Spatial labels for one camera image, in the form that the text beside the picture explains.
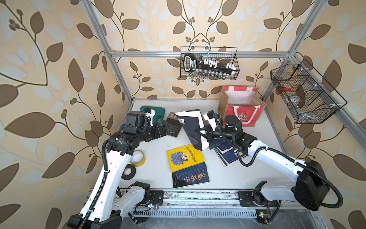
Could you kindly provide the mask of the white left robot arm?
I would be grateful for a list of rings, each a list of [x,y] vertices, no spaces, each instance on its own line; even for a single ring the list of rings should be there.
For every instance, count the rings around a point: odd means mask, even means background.
[[[141,142],[168,135],[171,124],[155,124],[143,112],[129,112],[120,130],[104,141],[103,168],[89,199],[79,214],[72,215],[67,226],[72,229],[119,229],[123,218],[139,204],[150,201],[150,185],[135,182],[117,201],[114,196],[131,157]]]

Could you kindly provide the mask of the yellow book purple hedgehog cover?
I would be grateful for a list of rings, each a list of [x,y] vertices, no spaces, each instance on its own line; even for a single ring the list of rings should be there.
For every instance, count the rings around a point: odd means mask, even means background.
[[[205,162],[202,152],[192,144],[168,150],[166,153],[172,173]]]

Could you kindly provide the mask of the black and white large book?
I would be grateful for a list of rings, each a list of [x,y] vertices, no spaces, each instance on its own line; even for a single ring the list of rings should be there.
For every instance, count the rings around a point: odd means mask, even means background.
[[[175,113],[188,139],[195,149],[203,151],[209,147],[206,138],[195,132],[196,129],[204,128],[202,114],[199,109]]]

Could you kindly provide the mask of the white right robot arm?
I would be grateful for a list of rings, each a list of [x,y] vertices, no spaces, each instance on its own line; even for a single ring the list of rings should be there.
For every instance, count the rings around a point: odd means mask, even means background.
[[[224,140],[239,156],[239,162],[244,167],[248,168],[259,160],[289,179],[287,184],[262,181],[256,187],[261,198],[297,202],[312,211],[317,211],[320,207],[338,209],[343,206],[341,192],[327,179],[318,162],[296,159],[269,147],[257,137],[244,132],[239,119],[234,115],[222,119],[218,113],[212,113],[208,119],[209,124],[200,125],[194,129],[194,133],[208,143],[216,139]]]

